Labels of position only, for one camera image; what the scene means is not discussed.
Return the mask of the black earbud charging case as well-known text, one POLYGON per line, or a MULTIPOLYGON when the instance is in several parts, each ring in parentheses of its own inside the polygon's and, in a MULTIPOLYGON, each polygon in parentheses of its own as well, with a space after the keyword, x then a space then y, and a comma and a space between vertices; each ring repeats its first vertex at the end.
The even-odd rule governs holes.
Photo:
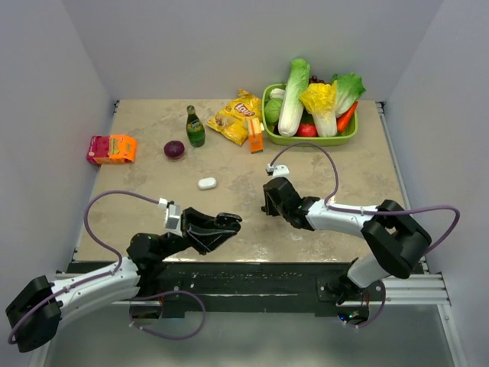
POLYGON ((232 230, 239 232, 241 229, 242 218, 238 214, 219 213, 215 219, 215 227, 219 229, 232 230))

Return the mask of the white earbud charging case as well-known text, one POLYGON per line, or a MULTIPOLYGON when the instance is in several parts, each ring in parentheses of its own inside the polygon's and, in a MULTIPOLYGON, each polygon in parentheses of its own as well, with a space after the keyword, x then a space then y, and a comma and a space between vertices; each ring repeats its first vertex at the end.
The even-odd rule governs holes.
POLYGON ((200 179, 197 183, 200 190, 211 190, 217 186, 217 180, 214 177, 200 179))

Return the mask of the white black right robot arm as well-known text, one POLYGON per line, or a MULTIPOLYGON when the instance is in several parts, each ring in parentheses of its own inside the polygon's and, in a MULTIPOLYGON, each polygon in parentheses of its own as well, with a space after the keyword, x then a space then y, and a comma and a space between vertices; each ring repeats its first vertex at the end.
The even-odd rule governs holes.
POLYGON ((292 227, 333 231, 363 238, 371 253, 352 262, 332 288, 358 300, 368 286, 388 276, 407 279, 432 242, 427 231, 393 200, 379 206, 325 204, 314 196, 301 197, 285 177, 263 186, 269 216, 282 216, 292 227))

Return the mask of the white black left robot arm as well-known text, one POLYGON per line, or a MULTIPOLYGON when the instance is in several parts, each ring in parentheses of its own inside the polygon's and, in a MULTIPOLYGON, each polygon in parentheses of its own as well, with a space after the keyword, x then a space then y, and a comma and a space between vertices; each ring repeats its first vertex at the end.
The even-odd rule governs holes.
POLYGON ((208 216, 172 207, 164 234, 135 234, 127 256, 115 263, 61 281, 44 276, 31 280, 5 310, 11 325, 8 343, 30 352, 53 339, 62 321, 120 300, 155 298, 166 258, 188 248, 206 255, 237 235, 241 221, 236 214, 208 216))

